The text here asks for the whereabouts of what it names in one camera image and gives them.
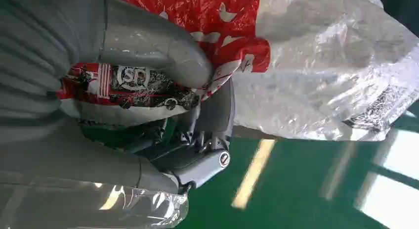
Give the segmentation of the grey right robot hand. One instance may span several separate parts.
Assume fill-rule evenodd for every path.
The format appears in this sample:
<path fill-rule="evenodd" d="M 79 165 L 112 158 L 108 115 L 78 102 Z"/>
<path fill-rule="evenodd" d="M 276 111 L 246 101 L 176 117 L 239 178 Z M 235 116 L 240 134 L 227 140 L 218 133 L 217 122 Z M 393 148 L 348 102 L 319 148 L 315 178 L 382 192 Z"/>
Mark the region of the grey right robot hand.
<path fill-rule="evenodd" d="M 149 66 L 185 87 L 213 75 L 191 35 L 121 0 L 0 0 L 0 169 L 23 175 L 146 187 L 178 193 L 200 187 L 230 161 L 232 83 L 206 125 L 221 145 L 181 156 L 169 173 L 147 159 L 86 139 L 60 110 L 55 92 L 79 62 Z"/>

